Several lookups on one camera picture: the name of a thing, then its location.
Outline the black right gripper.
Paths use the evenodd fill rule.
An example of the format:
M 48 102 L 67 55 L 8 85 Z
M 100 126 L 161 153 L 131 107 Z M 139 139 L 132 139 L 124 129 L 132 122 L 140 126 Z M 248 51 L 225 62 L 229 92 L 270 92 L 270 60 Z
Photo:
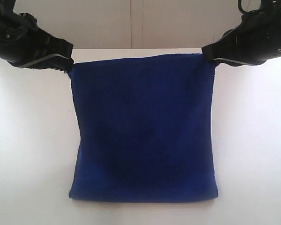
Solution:
M 241 23 L 223 35 L 223 43 L 201 48 L 204 58 L 216 64 L 257 66 L 281 57 L 281 0 L 262 0 L 253 10 L 244 10 Z

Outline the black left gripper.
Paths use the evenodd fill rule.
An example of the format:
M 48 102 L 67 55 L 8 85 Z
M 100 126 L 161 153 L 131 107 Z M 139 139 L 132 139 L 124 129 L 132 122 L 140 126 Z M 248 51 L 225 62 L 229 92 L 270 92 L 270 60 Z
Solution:
M 53 67 L 70 72 L 74 45 L 37 25 L 30 13 L 14 12 L 14 0 L 0 0 L 0 58 L 18 68 L 41 68 L 53 57 Z

